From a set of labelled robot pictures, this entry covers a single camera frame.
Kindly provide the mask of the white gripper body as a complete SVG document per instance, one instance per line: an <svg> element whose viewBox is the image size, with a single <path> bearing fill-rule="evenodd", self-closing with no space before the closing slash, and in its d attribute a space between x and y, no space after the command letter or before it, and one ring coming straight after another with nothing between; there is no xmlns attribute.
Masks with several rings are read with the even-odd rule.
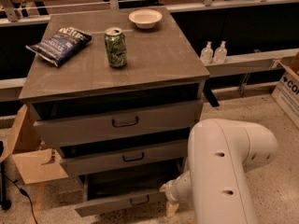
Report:
<svg viewBox="0 0 299 224"><path fill-rule="evenodd" d="M167 200L170 203L177 203L178 198L176 196L176 190L175 190L175 181L170 180L167 183L164 184L164 192Z"/></svg>

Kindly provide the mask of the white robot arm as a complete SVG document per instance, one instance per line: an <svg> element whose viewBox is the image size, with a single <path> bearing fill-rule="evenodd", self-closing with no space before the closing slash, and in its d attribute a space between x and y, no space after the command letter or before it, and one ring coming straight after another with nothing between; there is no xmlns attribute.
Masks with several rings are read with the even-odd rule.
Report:
<svg viewBox="0 0 299 224"><path fill-rule="evenodd" d="M189 170L161 186L170 205L192 200L196 224L258 224L245 172L276 157L278 141L263 125L204 119L188 139Z"/></svg>

